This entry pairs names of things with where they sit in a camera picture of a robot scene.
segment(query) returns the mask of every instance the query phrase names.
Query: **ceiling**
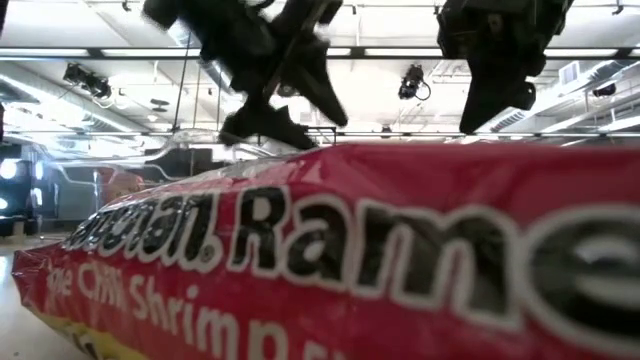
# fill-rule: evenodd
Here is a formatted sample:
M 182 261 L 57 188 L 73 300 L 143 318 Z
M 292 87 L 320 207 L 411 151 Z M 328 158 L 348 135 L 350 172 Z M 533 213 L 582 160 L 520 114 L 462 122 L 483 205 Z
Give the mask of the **ceiling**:
M 331 39 L 333 46 L 436 46 L 438 27 L 433 15 L 434 5 L 442 2 L 360 0 L 352 2 L 357 4 L 356 11 L 350 6 L 343 7 L 334 22 L 320 32 Z M 125 11 L 119 0 L 11 0 L 0 48 L 180 47 L 174 38 L 141 19 L 139 2 L 129 1 L 127 4 L 132 11 Z M 565 31 L 553 40 L 551 46 L 637 46 L 640 44 L 640 0 L 626 0 L 622 4 L 626 6 L 625 10 L 619 15 L 612 15 L 616 9 L 615 0 L 575 0 Z M 278 2 L 268 9 L 267 15 L 273 16 L 281 6 L 282 2 Z M 92 101 L 82 90 L 69 88 L 62 80 L 68 63 L 63 60 L 15 61 L 0 64 L 0 75 L 21 82 L 31 90 L 54 96 L 55 101 L 42 105 L 42 112 L 52 111 L 52 103 L 65 102 L 88 113 L 99 113 L 100 117 L 95 117 L 98 120 L 91 123 L 94 131 L 146 129 L 163 132 L 170 130 L 174 121 L 183 129 L 216 130 L 225 116 L 242 104 L 240 96 L 219 92 L 216 84 L 193 60 L 79 61 L 84 68 L 109 78 L 114 96 L 100 102 Z M 411 60 L 330 61 L 330 77 L 350 117 L 350 124 L 344 131 L 377 132 L 383 125 L 391 125 L 397 132 L 457 132 L 470 81 L 465 62 L 417 62 L 427 74 L 431 96 L 426 101 L 399 100 L 400 79 L 414 63 L 416 61 Z M 559 98 L 559 70 L 569 63 L 549 61 L 542 74 L 534 80 L 539 93 L 537 105 L 540 105 L 535 112 L 506 112 L 483 130 L 489 131 L 496 124 L 504 125 L 504 121 L 499 120 L 508 115 L 510 118 L 515 116 L 517 121 L 508 126 L 500 125 L 500 131 L 538 132 L 585 112 L 604 113 L 589 117 L 596 119 L 593 126 L 583 126 L 586 120 L 581 120 L 559 127 L 560 130 L 579 128 L 588 131 L 611 122 L 616 118 L 616 111 L 621 111 L 618 118 L 634 115 L 637 101 L 633 96 L 640 85 L 637 68 L 631 67 L 612 78 L 617 81 L 615 96 L 596 98 L 590 91 L 582 89 Z M 602 65 L 602 62 L 579 62 L 584 76 L 589 75 L 594 66 Z M 605 80 L 612 79 L 597 80 L 602 85 Z M 591 90 L 596 85 L 590 83 L 585 89 Z M 155 106 L 150 103 L 151 99 L 167 101 L 169 105 L 164 107 L 167 111 L 153 111 Z M 305 100 L 277 98 L 274 102 L 289 105 L 293 118 L 303 124 L 329 125 Z M 64 115 L 58 115 L 55 120 L 63 128 L 69 127 L 64 118 Z M 139 151 L 151 144 L 157 146 L 151 141 L 141 145 L 144 142 L 141 139 L 122 138 L 129 141 L 123 142 L 123 146 L 128 147 L 127 151 Z M 339 138 L 341 141 L 358 139 Z M 114 146 L 111 149 L 115 153 L 119 151 Z

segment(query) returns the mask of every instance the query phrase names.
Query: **white ceiling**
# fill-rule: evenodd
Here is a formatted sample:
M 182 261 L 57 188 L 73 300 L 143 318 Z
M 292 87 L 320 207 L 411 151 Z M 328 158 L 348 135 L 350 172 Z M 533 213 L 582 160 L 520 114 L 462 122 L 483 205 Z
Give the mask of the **white ceiling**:
M 134 10 L 140 4 L 130 2 Z M 344 7 L 324 36 L 334 46 L 435 46 L 437 22 L 432 1 L 361 0 L 354 15 Z M 621 47 L 640 43 L 640 0 L 623 1 L 628 10 L 611 15 L 615 0 L 575 0 L 562 36 L 552 46 Z M 278 5 L 269 8 L 277 13 Z M 35 47 L 175 47 L 176 42 L 143 21 L 136 11 L 125 12 L 117 0 L 11 0 L 2 46 Z M 461 61 L 423 61 L 431 98 L 423 103 L 397 98 L 400 79 L 412 61 L 334 60 L 329 73 L 336 92 L 350 116 L 347 130 L 380 130 L 392 124 L 397 131 L 457 131 L 457 123 L 466 99 L 469 71 Z M 185 63 L 182 61 L 82 61 L 81 64 L 110 78 L 114 92 L 124 96 L 104 102 L 103 107 L 134 120 L 145 127 L 167 130 L 176 117 L 179 83 Z M 64 61 L 24 61 L 19 66 L 60 86 Z M 540 90 L 557 80 L 558 69 L 566 62 L 549 62 L 536 79 Z M 171 103 L 159 119 L 150 122 L 152 98 Z M 282 100 L 300 113 L 301 122 L 324 125 L 306 101 Z M 177 118 L 183 128 L 216 129 L 218 115 L 239 106 L 238 99 L 222 97 L 218 109 L 218 91 L 211 79 L 199 71 L 195 61 L 186 62 L 185 81 Z

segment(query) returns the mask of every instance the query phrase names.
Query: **floor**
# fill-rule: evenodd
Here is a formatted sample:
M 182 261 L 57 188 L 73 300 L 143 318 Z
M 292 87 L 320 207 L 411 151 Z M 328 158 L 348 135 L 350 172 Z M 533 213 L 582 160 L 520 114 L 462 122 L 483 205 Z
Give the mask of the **floor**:
M 20 305 L 11 278 L 13 252 L 53 241 L 0 239 L 0 360 L 88 360 Z

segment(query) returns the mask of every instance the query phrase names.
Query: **plastic wrapper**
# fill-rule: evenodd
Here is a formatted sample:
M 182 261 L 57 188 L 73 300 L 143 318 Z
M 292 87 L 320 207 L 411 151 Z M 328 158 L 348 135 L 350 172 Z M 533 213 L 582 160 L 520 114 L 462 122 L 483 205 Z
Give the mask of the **plastic wrapper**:
M 18 252 L 96 359 L 630 359 L 640 152 L 348 145 L 122 197 Z

